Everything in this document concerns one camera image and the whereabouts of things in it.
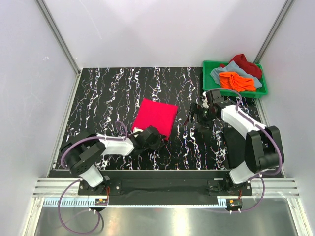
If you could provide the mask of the pink red t-shirt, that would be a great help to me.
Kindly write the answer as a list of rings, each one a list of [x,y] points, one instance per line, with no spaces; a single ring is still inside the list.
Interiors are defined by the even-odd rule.
[[[169,140],[177,113],[178,107],[175,105],[143,99],[131,130],[135,128],[145,130],[153,126]]]

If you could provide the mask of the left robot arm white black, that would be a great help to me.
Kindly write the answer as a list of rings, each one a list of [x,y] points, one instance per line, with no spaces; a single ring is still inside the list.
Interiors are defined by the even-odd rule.
[[[123,128],[122,136],[113,137],[100,134],[80,133],[60,148],[60,164],[66,170],[86,182],[93,193],[100,195],[106,190],[108,178],[101,174],[95,162],[102,155],[140,155],[147,150],[158,151],[167,136],[155,127],[136,129],[128,134]]]

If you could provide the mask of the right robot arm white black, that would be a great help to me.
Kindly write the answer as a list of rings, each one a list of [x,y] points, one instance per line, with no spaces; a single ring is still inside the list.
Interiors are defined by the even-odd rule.
[[[241,110],[239,102],[224,99],[220,88],[204,95],[204,105],[191,103],[186,121],[196,121],[209,129],[220,119],[229,124],[238,137],[237,141],[227,142],[228,160],[236,166],[230,168],[226,177],[210,181],[209,193],[240,194],[252,179],[279,174],[284,163],[280,130],[251,118]]]

